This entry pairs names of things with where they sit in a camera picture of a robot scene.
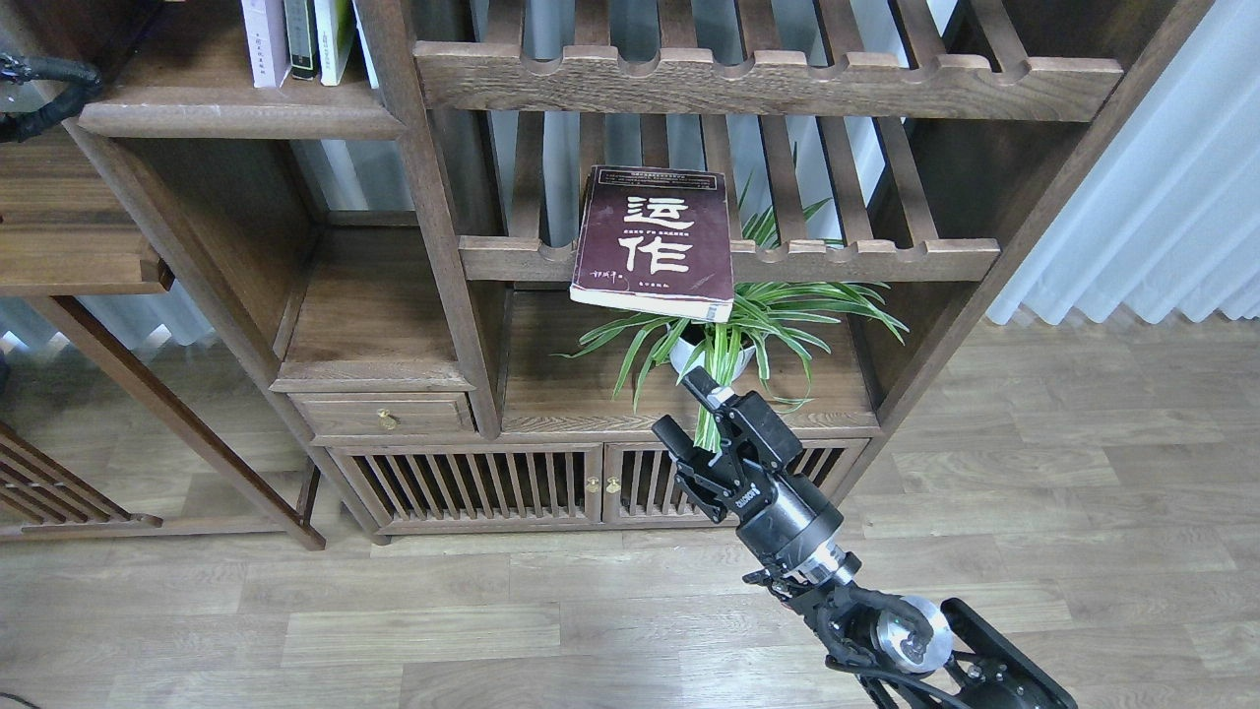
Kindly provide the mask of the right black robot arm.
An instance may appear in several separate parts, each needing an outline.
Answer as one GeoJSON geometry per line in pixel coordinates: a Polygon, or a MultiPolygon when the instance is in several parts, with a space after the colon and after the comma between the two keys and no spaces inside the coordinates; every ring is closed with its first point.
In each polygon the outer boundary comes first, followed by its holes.
{"type": "Polygon", "coordinates": [[[703,450],[672,417],[654,423],[677,482],[714,523],[733,513],[761,586],[801,616],[825,664],[858,678],[879,708],[1072,708],[1074,696],[960,599],[942,603],[856,584],[861,562],[839,547],[842,513],[788,470],[801,441],[757,394],[738,395],[702,368],[683,387],[719,431],[703,450]]]}

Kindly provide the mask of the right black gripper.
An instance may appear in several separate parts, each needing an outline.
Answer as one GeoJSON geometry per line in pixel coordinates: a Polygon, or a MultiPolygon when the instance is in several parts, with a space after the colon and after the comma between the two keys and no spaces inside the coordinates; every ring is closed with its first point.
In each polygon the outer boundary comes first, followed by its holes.
{"type": "Polygon", "coordinates": [[[760,392],[740,395],[706,368],[689,369],[680,387],[701,404],[696,440],[672,416],[650,429],[689,502],[716,524],[733,513],[740,540],[772,578],[845,582],[842,513],[805,476],[782,471],[803,453],[798,436],[760,392]],[[719,453],[726,441],[730,450],[719,453]]]}

